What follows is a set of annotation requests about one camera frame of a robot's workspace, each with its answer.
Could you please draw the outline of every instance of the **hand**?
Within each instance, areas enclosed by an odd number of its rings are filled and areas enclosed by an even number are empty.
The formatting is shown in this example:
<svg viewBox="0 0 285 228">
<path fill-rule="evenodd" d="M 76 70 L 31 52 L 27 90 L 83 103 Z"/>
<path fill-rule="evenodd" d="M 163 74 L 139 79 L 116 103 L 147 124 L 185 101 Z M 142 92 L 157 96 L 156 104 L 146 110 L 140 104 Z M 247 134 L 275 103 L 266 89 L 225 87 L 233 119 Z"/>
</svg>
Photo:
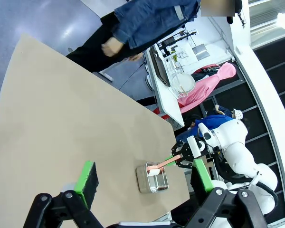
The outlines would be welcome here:
<svg viewBox="0 0 285 228">
<path fill-rule="evenodd" d="M 217 112 L 218 112 L 218 114 L 225 115 L 225 113 L 223 113 L 223 112 L 222 112 L 222 111 L 220 111 L 220 110 L 218 110 Z"/>
<path fill-rule="evenodd" d="M 143 57 L 143 53 L 139 53 L 136 56 L 130 56 L 129 60 L 130 61 L 137 61 L 138 59 L 140 59 L 141 57 Z"/>
<path fill-rule="evenodd" d="M 105 44 L 102 44 L 102 50 L 106 56 L 112 57 L 116 55 L 124 46 L 124 44 L 118 41 L 115 37 L 111 37 Z"/>
</svg>

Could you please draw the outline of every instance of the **blue jacket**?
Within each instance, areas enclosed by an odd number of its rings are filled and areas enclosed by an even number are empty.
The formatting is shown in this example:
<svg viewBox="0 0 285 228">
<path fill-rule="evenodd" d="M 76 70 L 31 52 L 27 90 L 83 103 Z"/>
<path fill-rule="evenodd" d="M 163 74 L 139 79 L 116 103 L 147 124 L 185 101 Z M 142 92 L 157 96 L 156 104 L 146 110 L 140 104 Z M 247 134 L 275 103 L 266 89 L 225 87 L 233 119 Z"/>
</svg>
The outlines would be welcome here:
<svg viewBox="0 0 285 228">
<path fill-rule="evenodd" d="M 180 20 L 174 6 L 180 5 Z M 131 49 L 152 41 L 169 29 L 197 17 L 200 0 L 132 0 L 115 9 L 120 24 L 113 35 Z"/>
<path fill-rule="evenodd" d="M 195 120 L 195 126 L 191 129 L 181 133 L 180 135 L 176 136 L 176 141 L 182 140 L 183 142 L 187 143 L 187 138 L 189 136 L 196 136 L 198 135 L 198 125 L 200 123 L 205 124 L 205 126 L 209 130 L 213 130 L 221 126 L 223 123 L 226 123 L 229 120 L 233 120 L 231 117 L 226 115 L 209 115 L 201 120 Z"/>
</svg>

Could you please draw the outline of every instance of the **white desk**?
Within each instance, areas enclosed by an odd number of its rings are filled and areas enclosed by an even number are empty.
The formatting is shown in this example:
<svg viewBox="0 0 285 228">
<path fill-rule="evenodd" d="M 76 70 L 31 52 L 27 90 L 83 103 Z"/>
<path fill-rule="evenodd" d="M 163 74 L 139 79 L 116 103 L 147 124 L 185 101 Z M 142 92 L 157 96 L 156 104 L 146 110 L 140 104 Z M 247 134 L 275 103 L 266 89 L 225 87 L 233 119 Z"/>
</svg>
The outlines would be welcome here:
<svg viewBox="0 0 285 228">
<path fill-rule="evenodd" d="M 169 88 L 161 82 L 155 73 L 150 48 L 146 51 L 146 60 L 149 66 L 150 78 L 152 80 L 160 112 L 169 115 L 173 120 L 184 127 L 185 123 L 181 116 L 181 110 L 176 97 L 170 92 Z"/>
</svg>

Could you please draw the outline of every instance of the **black pants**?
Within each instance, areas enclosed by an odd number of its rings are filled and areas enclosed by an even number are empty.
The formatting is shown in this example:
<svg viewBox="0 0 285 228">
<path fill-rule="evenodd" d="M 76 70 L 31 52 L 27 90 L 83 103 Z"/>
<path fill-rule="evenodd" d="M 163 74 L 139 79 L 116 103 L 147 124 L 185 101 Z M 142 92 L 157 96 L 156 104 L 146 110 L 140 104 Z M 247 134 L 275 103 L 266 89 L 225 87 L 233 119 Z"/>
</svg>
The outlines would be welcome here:
<svg viewBox="0 0 285 228">
<path fill-rule="evenodd" d="M 111 28 L 102 25 L 85 43 L 66 57 L 90 72 L 102 71 L 114 63 L 121 62 L 127 57 L 135 56 L 144 50 L 130 49 L 125 44 L 118 54 L 113 57 L 106 56 L 101 45 L 111 38 Z"/>
<path fill-rule="evenodd" d="M 143 105 L 143 106 L 149 106 L 149 105 L 155 105 L 157 104 L 157 100 L 155 96 L 150 96 L 141 100 L 137 100 L 137 103 Z"/>
</svg>

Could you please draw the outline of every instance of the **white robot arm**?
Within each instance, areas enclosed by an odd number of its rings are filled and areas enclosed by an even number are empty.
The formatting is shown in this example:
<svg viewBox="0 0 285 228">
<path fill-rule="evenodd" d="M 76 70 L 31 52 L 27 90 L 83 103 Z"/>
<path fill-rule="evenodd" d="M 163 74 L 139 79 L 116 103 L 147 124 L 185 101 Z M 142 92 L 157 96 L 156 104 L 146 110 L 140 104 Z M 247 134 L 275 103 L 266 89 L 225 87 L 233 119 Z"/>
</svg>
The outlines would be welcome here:
<svg viewBox="0 0 285 228">
<path fill-rule="evenodd" d="M 195 158 L 200 156 L 203 150 L 201 145 L 206 145 L 210 153 L 214 153 L 214 148 L 220 150 L 235 173 L 243 174 L 247 180 L 251 180 L 248 183 L 235 185 L 228 183 L 226 188 L 233 190 L 249 185 L 248 189 L 255 194 L 263 214 L 271 212 L 275 207 L 274 197 L 257 185 L 261 185 L 258 184 L 260 182 L 274 191 L 277 186 L 277 177 L 265 164 L 256 164 L 251 152 L 245 147 L 248 131 L 243 122 L 234 119 L 213 130 L 209 130 L 203 123 L 200 123 L 199 130 L 206 143 L 200 142 L 200 146 L 197 146 L 195 138 L 189 137 L 188 143 L 193 156 Z"/>
</svg>

